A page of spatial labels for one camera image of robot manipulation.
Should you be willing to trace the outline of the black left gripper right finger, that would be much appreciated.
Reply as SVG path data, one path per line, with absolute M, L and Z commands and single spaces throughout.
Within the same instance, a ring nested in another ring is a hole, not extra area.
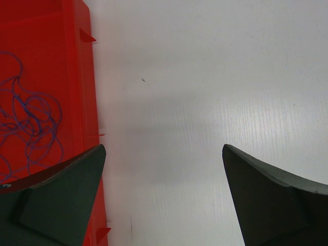
M 222 159 L 245 245 L 327 245 L 327 185 L 228 144 Z

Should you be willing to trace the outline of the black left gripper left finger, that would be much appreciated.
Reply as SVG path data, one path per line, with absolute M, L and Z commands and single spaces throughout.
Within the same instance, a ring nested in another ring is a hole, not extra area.
M 1 245 L 82 245 L 105 165 L 96 145 L 1 185 Z

